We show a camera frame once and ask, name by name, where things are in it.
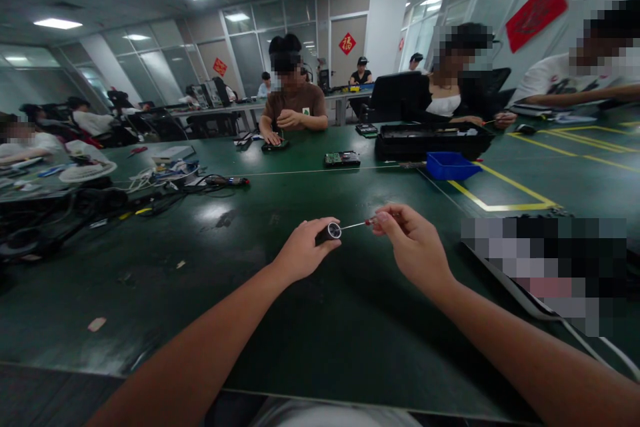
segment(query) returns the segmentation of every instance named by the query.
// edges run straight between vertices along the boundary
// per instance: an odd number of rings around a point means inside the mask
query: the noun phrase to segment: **fluorescent light panel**
[[[244,13],[232,13],[231,15],[225,15],[225,18],[229,21],[249,20],[249,17]]]
[[[69,20],[60,19],[46,19],[33,22],[34,25],[40,25],[41,27],[59,28],[62,30],[69,30],[71,28],[82,27],[82,23],[72,22]]]
[[[138,35],[137,33],[132,33],[131,35],[125,35],[123,38],[140,41],[140,40],[149,40],[151,37],[145,37],[144,35]]]

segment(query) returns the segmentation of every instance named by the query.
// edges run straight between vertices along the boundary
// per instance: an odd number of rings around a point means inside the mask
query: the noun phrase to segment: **small cylindrical part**
[[[315,237],[315,244],[320,245],[327,240],[337,240],[341,236],[342,230],[340,230],[340,226],[335,222],[331,222]]]

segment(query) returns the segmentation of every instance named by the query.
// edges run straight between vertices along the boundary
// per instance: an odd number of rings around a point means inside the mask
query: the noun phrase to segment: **black toolbox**
[[[476,160],[494,137],[493,132],[470,122],[383,125],[375,139],[375,157],[421,161],[430,151],[456,151],[467,160]]]

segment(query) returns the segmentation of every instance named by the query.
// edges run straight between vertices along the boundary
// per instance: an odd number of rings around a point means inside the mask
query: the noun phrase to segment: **black top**
[[[483,79],[477,77],[479,72],[462,75],[458,79],[460,89],[460,106],[453,112],[453,117],[444,117],[427,111],[431,104],[431,92],[429,91],[429,77],[422,75],[421,94],[417,109],[409,108],[403,114],[405,121],[419,121],[423,123],[448,122],[454,117],[474,115],[484,120],[492,120],[493,116],[502,110],[499,103],[485,94]]]
[[[351,76],[353,77],[353,79],[358,85],[362,85],[363,83],[365,83],[370,75],[371,75],[371,70],[365,70],[365,74],[362,78],[358,76],[358,70],[356,70],[351,74]]]

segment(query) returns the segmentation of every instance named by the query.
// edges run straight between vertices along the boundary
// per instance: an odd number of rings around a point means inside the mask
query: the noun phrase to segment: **red banner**
[[[215,58],[215,62],[213,64],[213,70],[220,74],[221,77],[225,76],[225,72],[227,71],[227,66],[225,63],[220,60],[218,57]]]
[[[528,0],[507,22],[512,52],[517,52],[568,8],[566,0]]]
[[[349,32],[345,35],[345,37],[340,40],[340,49],[348,55],[351,50],[355,47],[355,40],[351,36]]]

